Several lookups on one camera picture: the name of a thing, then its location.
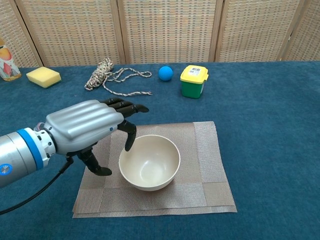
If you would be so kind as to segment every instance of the tangled rope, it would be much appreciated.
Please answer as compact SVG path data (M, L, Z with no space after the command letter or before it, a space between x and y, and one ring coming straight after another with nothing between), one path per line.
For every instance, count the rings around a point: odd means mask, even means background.
M91 77L89 78L88 82L84 85L84 88L88 91L92 91L94 88L99 87L101 84L102 86L109 91L110 93L118 96L128 97L128 96L135 96L135 95L152 95L152 92L150 91L134 91L131 93L118 93L115 91L110 90L106 86L106 82L116 82L116 83L122 83L125 80L127 80L130 77L133 76L141 76L143 78L150 78L152 76L152 73L149 71L139 72L137 70L134 70L133 68L127 67L127 68L121 68L116 72L112 72L114 69L114 63L111 61L109 57L106 57L102 62L100 62L96 68L96 70L93 71ZM122 73L125 71L130 70L134 73L129 74L123 79L118 80L118 78L121 76Z

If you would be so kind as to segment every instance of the robotic hand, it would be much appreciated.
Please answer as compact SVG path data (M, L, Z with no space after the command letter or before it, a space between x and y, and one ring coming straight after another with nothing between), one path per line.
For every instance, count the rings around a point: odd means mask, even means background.
M67 160L77 156L94 174L111 175L109 168L99 165L93 146L118 129L128 134L125 150L129 151L137 129L125 118L148 111L120 98L87 100L47 115L37 130L27 127L0 136L0 188L47 166L54 154Z

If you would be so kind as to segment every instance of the plastic box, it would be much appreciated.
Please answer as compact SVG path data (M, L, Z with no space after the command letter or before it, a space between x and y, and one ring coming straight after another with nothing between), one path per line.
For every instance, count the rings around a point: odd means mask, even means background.
M180 76L182 95L187 98L200 98L208 77L208 69L204 66L187 66Z

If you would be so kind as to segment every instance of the woven placemat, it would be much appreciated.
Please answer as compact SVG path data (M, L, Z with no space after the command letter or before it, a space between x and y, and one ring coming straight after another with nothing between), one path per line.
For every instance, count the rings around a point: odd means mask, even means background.
M137 126L137 137L160 135L173 141L181 163L173 181L158 191L142 191L121 175L118 160L126 133L115 131L93 148L112 175L84 171L73 207L74 218L135 217L237 212L222 164L214 122Z

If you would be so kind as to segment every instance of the blue carpet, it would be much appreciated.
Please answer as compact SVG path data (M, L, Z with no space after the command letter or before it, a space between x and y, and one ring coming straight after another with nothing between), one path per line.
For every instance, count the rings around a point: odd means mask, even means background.
M74 219L85 168L75 158L43 194L0 216L0 239L319 239L320 62L198 64L209 69L200 99L180 93L186 63L170 64L170 82L157 78L162 64L133 64L153 76L108 86L123 93L153 92L126 98L150 108L129 118L136 125L214 121L238 213ZM23 77L15 81L0 81L0 136L33 128L46 115L81 101L114 97L102 86L84 89L95 68L53 67L62 82L48 89L27 80L31 68L21 69ZM0 208L34 194L64 162L54 155L46 168L0 189Z

